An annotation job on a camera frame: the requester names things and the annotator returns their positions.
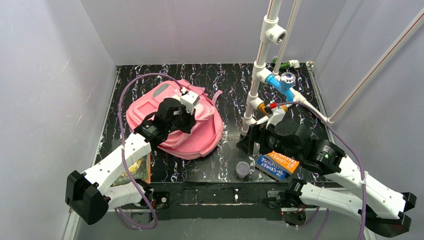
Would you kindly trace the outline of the blue 91-storey treehouse book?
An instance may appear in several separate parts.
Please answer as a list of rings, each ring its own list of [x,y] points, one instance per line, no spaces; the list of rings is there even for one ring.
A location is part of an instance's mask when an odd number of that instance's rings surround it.
[[[278,182],[283,182],[288,176],[287,172],[285,172],[282,168],[279,168],[275,163],[266,158],[264,155],[260,155],[256,159],[255,167],[265,172],[265,174],[267,174],[270,178]]]

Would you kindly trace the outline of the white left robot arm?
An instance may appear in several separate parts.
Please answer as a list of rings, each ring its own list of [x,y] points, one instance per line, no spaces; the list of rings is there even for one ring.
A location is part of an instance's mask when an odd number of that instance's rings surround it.
[[[97,223],[111,209],[145,202],[154,223],[141,225],[153,229],[158,218],[143,187],[129,167],[147,156],[168,139],[170,133],[191,133],[196,124],[196,105],[200,98],[186,94],[178,99],[165,98],[157,111],[148,114],[128,138],[105,159],[82,173],[74,170],[66,180],[65,203],[88,225]]]

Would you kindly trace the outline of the pink student backpack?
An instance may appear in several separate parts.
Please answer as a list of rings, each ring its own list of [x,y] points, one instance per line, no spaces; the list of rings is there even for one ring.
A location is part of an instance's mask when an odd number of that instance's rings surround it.
[[[177,82],[188,91],[199,95],[199,102],[195,106],[196,124],[190,134],[181,131],[170,133],[158,148],[184,160],[205,157],[215,149],[222,138],[224,123],[216,107],[217,98],[222,91],[218,90],[210,99],[204,87],[194,86],[185,79]],[[177,99],[183,95],[177,82],[164,81],[130,105],[126,111],[126,121],[131,131],[140,125],[148,114],[157,111],[160,102],[165,98]]]

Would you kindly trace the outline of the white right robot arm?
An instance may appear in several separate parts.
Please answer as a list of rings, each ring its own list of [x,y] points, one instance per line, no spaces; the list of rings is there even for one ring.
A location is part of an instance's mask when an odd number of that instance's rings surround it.
[[[317,173],[347,190],[340,193],[320,188],[302,179],[292,179],[288,188],[266,198],[272,208],[312,205],[347,215],[377,235],[393,238],[410,230],[412,220],[407,211],[413,209],[417,198],[410,192],[397,192],[366,172],[337,145],[326,139],[317,139],[311,131],[292,119],[276,125],[252,126],[241,137],[237,147],[252,155],[254,146],[265,163],[265,169],[274,175],[276,168],[289,173],[289,164]]]

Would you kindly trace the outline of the orange 39-storey treehouse book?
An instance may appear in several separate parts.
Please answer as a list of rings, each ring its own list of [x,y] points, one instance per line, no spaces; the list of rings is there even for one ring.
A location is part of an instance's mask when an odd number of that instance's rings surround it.
[[[275,151],[266,154],[265,157],[290,175],[293,174],[300,165],[299,161]]]

